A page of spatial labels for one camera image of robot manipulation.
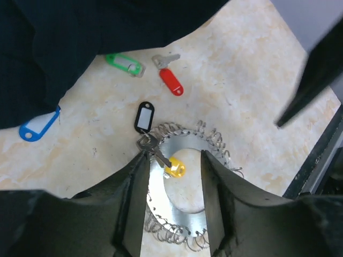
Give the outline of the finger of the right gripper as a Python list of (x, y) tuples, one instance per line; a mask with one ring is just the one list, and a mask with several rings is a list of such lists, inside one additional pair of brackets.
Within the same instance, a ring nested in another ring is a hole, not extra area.
[(283, 127), (341, 75), (342, 20), (339, 20), (311, 50), (297, 91), (275, 125)]

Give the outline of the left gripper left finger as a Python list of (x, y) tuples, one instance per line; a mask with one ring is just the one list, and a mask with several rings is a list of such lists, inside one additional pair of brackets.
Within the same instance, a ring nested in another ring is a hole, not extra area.
[(141, 152), (125, 167), (68, 199), (64, 256), (140, 256), (150, 169)]

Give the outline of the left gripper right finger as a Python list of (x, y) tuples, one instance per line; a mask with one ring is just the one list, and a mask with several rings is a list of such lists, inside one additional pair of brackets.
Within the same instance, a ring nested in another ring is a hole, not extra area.
[(302, 256), (293, 201), (269, 193), (201, 152), (211, 256)]

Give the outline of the black key tag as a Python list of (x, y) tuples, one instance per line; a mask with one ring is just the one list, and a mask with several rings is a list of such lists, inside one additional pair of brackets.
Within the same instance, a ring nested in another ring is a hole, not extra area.
[(137, 111), (134, 128), (139, 134), (148, 133), (151, 130), (155, 108), (150, 102), (142, 102)]

